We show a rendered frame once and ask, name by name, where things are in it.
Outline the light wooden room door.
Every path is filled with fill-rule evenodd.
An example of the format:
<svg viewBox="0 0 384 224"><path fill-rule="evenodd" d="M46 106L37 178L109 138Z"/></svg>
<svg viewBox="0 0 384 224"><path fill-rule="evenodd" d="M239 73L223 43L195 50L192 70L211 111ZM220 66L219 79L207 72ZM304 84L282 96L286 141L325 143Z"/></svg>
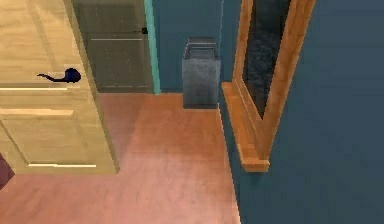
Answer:
<svg viewBox="0 0 384 224"><path fill-rule="evenodd" d="M77 83L51 82L77 69ZM17 174L114 174L72 0L0 0L0 154Z"/></svg>

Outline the wooden framed window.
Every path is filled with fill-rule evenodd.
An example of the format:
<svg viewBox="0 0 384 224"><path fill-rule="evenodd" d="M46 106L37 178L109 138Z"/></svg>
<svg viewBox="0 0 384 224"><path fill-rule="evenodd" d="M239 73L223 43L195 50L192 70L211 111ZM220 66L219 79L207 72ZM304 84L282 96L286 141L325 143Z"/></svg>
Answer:
<svg viewBox="0 0 384 224"><path fill-rule="evenodd" d="M232 80L221 87L240 162L247 172L266 173L269 169L272 145L315 4L316 0L291 1L269 98L260 114L242 79L253 1L241 1Z"/></svg>

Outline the dark olive room door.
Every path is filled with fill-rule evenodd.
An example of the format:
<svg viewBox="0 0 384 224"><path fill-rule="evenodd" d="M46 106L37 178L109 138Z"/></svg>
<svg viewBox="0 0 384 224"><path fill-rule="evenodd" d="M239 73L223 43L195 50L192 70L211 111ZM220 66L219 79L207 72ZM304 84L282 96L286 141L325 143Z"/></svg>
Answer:
<svg viewBox="0 0 384 224"><path fill-rule="evenodd" d="M150 93L153 88L144 0L73 0L100 93Z"/></svg>

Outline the grey metal bin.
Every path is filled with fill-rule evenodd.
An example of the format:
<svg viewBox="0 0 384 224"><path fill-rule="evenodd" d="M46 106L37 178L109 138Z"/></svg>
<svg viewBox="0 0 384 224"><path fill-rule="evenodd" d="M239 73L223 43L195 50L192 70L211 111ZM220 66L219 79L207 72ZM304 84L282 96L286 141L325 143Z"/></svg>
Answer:
<svg viewBox="0 0 384 224"><path fill-rule="evenodd" d="M182 59L183 107L216 109L221 60L212 37L189 37Z"/></svg>

